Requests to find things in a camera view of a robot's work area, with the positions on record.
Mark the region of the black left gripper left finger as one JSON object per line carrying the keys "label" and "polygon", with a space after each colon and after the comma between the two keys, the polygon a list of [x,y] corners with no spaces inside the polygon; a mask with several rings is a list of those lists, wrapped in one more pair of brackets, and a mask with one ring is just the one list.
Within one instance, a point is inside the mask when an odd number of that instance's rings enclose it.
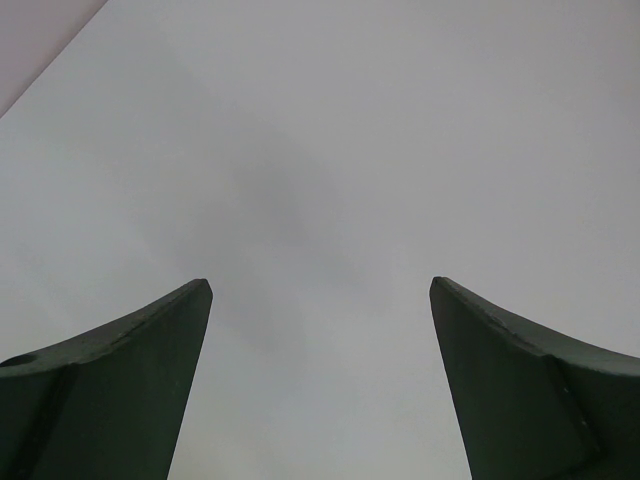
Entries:
{"label": "black left gripper left finger", "polygon": [[165,479],[213,293],[196,279],[1,364],[4,479]]}

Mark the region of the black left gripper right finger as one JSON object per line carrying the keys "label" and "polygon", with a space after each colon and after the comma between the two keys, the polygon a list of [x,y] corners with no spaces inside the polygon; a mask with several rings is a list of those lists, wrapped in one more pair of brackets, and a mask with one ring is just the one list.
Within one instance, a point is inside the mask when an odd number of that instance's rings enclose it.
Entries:
{"label": "black left gripper right finger", "polygon": [[638,478],[638,358],[446,277],[433,279],[429,298],[472,478]]}

